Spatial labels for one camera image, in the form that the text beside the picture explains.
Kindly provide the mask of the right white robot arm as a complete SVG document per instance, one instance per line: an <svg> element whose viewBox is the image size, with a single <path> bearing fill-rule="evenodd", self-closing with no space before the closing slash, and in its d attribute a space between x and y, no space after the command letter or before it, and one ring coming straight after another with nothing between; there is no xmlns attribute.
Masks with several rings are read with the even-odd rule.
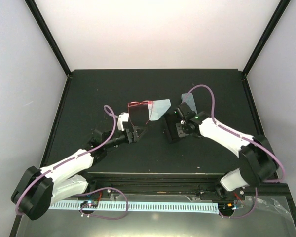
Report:
<svg viewBox="0 0 296 237"><path fill-rule="evenodd" d="M241 187L257 187L279 168L266 137L240 133L204 112L196 114L185 102L174 110L174 115L183 133L211 139L239 159L238 168L225 174L215 185L218 198L225 199Z"/></svg>

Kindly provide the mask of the light blue cloth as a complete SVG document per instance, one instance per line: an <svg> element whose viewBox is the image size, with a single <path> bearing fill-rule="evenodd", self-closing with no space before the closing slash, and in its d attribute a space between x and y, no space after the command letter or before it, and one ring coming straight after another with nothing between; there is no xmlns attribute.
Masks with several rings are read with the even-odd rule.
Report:
<svg viewBox="0 0 296 237"><path fill-rule="evenodd" d="M154 100L148 103L149 120L159 120L171 107L170 99Z"/></svg>

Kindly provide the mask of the black glasses case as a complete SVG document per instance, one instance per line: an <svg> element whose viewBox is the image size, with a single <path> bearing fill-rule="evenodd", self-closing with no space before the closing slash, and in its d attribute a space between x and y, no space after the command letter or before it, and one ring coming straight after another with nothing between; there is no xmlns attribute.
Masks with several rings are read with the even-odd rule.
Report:
<svg viewBox="0 0 296 237"><path fill-rule="evenodd" d="M182 124L175 113L165 113L162 117L162 122L169 143L178 142L180 139L188 136L188 134L183 132Z"/></svg>

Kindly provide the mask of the green lined glasses case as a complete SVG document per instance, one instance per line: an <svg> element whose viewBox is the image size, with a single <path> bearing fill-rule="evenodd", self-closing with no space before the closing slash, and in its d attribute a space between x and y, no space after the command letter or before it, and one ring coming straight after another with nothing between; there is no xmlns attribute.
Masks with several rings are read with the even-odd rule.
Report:
<svg viewBox="0 0 296 237"><path fill-rule="evenodd" d="M181 102L187 103L187 105L190 106L190 108L197 113L197 108L195 104L195 100L192 93L183 93L181 94Z"/></svg>

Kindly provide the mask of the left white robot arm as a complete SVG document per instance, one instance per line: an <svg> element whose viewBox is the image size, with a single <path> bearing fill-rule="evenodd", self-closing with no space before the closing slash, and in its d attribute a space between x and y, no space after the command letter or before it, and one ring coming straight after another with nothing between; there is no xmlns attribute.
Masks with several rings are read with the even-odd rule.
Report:
<svg viewBox="0 0 296 237"><path fill-rule="evenodd" d="M96 185L90 181L85 170L103 160L109 149L136 143L146 132L145 127L138 126L98 131L84 148L69 157L49 166L29 167L11 196L16 214L36 220L59 201L71 196L93 196Z"/></svg>

